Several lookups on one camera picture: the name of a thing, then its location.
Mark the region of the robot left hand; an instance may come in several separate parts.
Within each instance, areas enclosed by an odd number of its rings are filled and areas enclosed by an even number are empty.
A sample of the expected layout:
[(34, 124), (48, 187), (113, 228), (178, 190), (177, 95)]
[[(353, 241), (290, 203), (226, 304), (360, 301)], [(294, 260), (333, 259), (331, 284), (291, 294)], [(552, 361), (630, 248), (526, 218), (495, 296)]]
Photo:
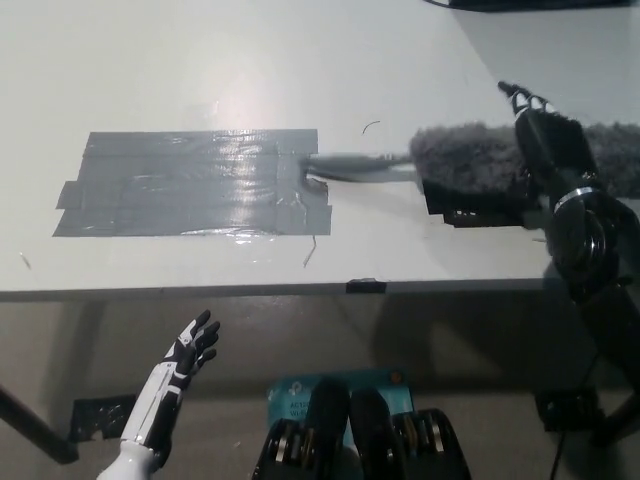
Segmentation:
[(204, 310), (178, 335), (161, 365), (168, 369), (167, 389), (177, 395), (186, 391), (193, 377), (216, 355), (220, 323), (210, 322), (211, 312)]

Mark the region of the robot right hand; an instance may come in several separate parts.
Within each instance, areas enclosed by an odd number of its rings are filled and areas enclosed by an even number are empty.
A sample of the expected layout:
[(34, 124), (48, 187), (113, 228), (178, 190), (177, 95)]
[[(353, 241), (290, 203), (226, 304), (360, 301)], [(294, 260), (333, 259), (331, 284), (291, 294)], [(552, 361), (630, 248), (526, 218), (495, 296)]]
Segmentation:
[(577, 190), (604, 188), (578, 120), (521, 85), (500, 81), (498, 89), (513, 110), (516, 140), (526, 170), (551, 204)]

